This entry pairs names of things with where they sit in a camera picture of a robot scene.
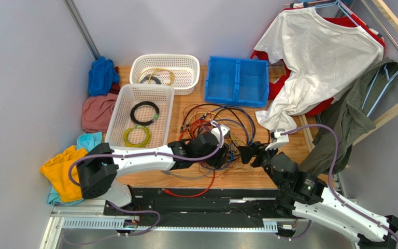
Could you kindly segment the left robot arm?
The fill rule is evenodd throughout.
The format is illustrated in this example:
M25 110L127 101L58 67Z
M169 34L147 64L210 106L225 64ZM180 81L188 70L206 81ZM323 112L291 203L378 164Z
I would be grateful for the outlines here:
M132 191L118 177L152 170L188 169L194 163L223 157L228 134L227 128L214 128L187 143L174 141L138 150L112 149L108 143L101 143L71 165L78 179L71 176L70 180L79 186L83 199L102 198L123 207L132 203Z

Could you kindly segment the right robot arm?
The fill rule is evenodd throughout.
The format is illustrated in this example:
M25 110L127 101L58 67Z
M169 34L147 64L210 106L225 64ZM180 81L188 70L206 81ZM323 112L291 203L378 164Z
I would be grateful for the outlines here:
M261 167L279 189L273 212L281 218L304 218L330 228L359 248L397 248L398 218L382 216L347 200L318 177L300 171L277 149L256 142L238 147L242 163Z

